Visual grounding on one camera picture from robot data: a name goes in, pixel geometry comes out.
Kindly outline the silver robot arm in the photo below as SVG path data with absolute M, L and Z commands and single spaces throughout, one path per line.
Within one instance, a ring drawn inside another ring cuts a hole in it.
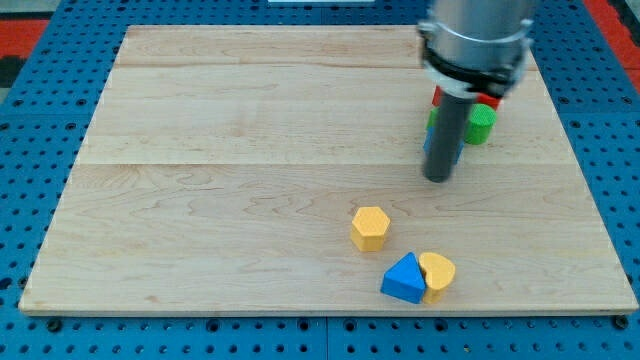
M 536 0 L 438 0 L 417 24 L 422 66 L 440 87 L 423 175 L 447 181 L 480 94 L 500 99 L 521 80 Z

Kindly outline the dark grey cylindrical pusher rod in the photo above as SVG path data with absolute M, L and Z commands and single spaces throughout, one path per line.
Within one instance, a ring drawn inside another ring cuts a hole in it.
M 423 166 L 423 174 L 428 180 L 443 183 L 451 177 L 473 105 L 473 94 L 442 93 Z

